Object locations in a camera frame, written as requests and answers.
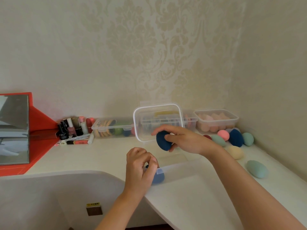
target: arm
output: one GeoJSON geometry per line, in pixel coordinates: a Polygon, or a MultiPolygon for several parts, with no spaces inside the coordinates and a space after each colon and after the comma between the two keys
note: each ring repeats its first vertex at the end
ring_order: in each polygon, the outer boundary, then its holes
{"type": "Polygon", "coordinates": [[[150,188],[158,168],[157,159],[143,148],[133,148],[127,153],[126,182],[123,193],[96,230],[120,230],[126,225],[141,199],[150,188]],[[149,163],[144,172],[145,162],[149,163]]]}
{"type": "Polygon", "coordinates": [[[152,135],[163,130],[175,134],[165,136],[174,143],[170,151],[180,147],[211,162],[245,229],[306,229],[221,146],[190,130],[170,125],[157,128],[152,135]]]}

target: dark red floor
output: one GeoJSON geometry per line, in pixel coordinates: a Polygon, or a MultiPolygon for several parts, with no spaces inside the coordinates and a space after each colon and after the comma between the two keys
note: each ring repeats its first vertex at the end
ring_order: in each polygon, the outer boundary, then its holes
{"type": "Polygon", "coordinates": [[[171,228],[171,226],[169,226],[168,224],[146,226],[139,228],[126,228],[126,229],[127,230],[173,230],[173,228],[171,228]]]}

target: hand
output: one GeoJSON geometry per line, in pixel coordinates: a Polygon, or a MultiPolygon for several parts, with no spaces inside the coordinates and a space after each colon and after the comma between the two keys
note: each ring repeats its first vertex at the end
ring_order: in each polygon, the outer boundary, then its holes
{"type": "Polygon", "coordinates": [[[176,147],[180,147],[186,152],[201,154],[208,158],[222,148],[212,140],[183,127],[162,125],[156,128],[151,135],[156,135],[158,132],[163,130],[175,134],[165,135],[165,139],[173,143],[169,150],[170,152],[172,152],[176,147]]]}
{"type": "Polygon", "coordinates": [[[153,181],[158,168],[157,159],[144,148],[132,148],[127,153],[126,182],[124,194],[134,197],[139,201],[146,194],[153,181]],[[144,171],[144,164],[149,166],[144,171]]]}

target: forearm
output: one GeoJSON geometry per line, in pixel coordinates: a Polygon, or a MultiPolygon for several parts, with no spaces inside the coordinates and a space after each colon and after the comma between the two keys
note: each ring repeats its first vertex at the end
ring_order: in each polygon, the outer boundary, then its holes
{"type": "Polygon", "coordinates": [[[223,148],[208,160],[245,229],[306,229],[223,148]]]}
{"type": "Polygon", "coordinates": [[[122,193],[96,230],[125,229],[140,200],[122,193]]]}

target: mirror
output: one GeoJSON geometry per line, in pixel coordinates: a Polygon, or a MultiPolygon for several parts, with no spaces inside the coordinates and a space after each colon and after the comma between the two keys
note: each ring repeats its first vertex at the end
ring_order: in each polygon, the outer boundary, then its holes
{"type": "Polygon", "coordinates": [[[0,165],[29,163],[29,96],[0,95],[0,165]]]}

